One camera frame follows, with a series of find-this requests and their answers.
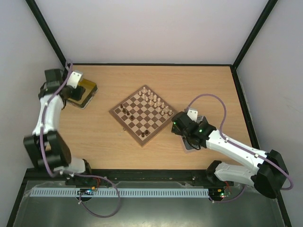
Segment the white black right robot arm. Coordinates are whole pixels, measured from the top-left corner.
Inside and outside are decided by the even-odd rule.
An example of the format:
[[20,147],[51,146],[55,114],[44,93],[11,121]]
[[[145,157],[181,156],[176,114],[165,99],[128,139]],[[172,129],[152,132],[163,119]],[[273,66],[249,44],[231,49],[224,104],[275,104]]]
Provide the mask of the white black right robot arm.
[[235,166],[213,161],[206,170],[206,179],[211,185],[221,181],[237,182],[254,187],[270,199],[275,199],[282,190],[288,170],[279,152],[249,147],[226,136],[204,117],[196,122],[185,112],[179,112],[172,118],[171,131],[182,138],[185,148],[189,150],[208,148],[239,163]]

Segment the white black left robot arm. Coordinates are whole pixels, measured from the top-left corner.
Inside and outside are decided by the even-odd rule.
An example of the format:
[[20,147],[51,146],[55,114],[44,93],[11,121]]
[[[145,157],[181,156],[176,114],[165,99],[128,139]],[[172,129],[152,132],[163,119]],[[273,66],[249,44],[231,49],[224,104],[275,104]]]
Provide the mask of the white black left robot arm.
[[67,100],[80,100],[85,88],[79,86],[82,72],[69,69],[45,71],[46,82],[41,86],[38,98],[40,113],[31,135],[23,144],[35,169],[45,169],[51,177],[57,174],[89,175],[91,168],[85,159],[71,155],[68,145],[58,132],[61,111]]

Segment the wooden chess board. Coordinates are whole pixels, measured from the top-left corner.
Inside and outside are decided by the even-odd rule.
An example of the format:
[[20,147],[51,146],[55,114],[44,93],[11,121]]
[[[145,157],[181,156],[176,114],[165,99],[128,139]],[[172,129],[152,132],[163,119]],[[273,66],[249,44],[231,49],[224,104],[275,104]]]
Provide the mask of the wooden chess board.
[[144,147],[157,136],[177,113],[168,102],[147,85],[143,85],[109,113]]

